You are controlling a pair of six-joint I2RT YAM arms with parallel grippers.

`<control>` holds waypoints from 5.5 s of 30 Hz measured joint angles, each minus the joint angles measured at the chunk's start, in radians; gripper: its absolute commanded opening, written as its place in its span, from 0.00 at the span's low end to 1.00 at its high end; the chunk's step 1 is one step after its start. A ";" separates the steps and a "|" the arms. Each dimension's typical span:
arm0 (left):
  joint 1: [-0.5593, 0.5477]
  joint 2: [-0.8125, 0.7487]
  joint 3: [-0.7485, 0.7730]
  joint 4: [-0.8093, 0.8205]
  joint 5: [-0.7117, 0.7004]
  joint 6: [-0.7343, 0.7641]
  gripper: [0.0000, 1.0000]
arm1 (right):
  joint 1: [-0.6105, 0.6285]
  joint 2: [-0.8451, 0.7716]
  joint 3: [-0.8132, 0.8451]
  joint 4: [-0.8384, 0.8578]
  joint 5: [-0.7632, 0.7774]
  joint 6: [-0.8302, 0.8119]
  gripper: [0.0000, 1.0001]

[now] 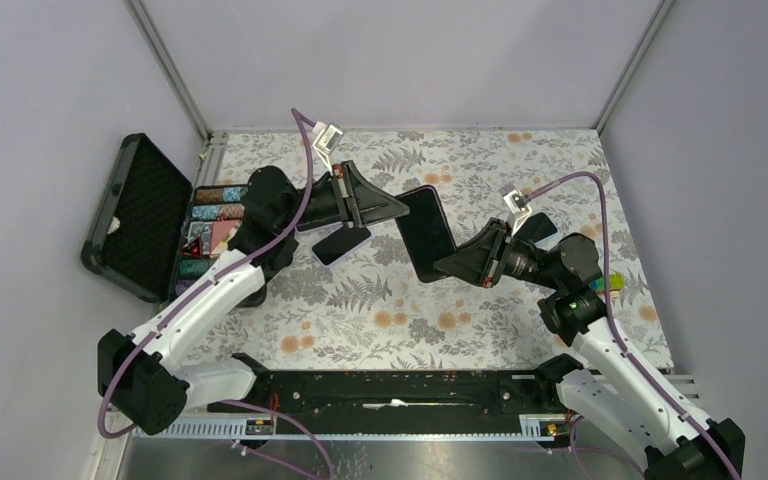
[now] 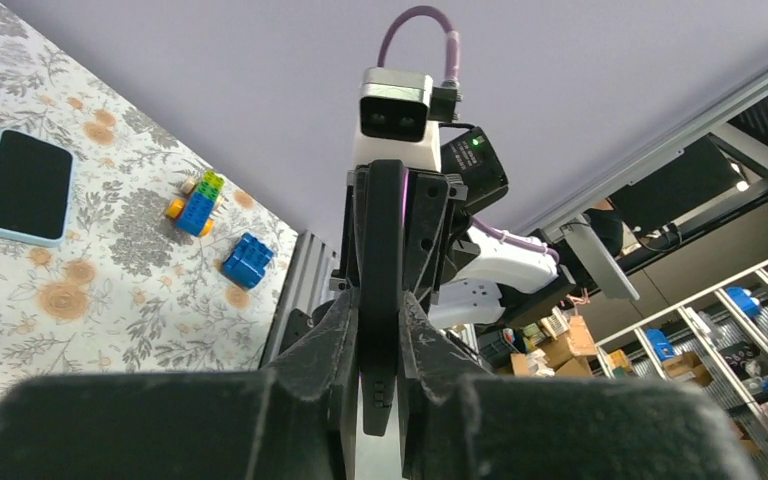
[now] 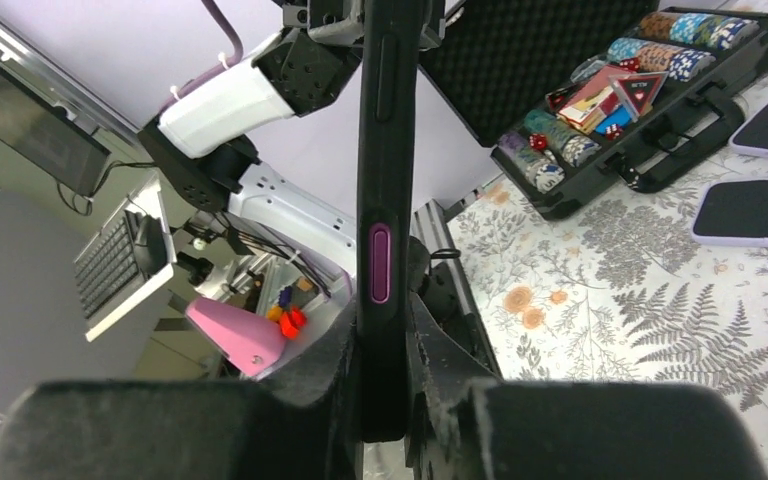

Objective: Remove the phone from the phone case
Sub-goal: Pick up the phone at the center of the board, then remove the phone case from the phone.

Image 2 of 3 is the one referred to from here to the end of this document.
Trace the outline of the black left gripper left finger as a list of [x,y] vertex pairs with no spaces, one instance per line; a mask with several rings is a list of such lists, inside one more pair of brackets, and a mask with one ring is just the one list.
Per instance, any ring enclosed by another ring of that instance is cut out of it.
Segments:
[[256,371],[47,375],[0,400],[0,479],[349,479],[351,293]]

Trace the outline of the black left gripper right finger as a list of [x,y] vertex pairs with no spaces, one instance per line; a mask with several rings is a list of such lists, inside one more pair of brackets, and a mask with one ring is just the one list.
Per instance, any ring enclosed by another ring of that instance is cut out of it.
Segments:
[[754,479],[726,413],[690,383],[495,375],[399,315],[407,479]]

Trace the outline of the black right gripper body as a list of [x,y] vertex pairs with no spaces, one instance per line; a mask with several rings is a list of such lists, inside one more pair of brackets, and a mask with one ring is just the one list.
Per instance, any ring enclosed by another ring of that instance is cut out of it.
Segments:
[[[348,174],[340,283],[352,293],[358,311],[360,275],[356,234],[356,201],[369,164]],[[468,187],[458,173],[440,173],[405,167],[404,231],[402,261],[402,305],[412,294],[419,303],[438,294],[442,272],[452,241],[466,225],[464,208]]]

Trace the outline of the black phone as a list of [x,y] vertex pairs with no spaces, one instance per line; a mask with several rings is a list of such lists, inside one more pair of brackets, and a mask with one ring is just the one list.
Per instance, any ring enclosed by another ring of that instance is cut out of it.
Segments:
[[397,369],[407,177],[401,161],[375,160],[364,180],[363,196],[356,201],[363,430],[367,435],[382,436],[387,430]]

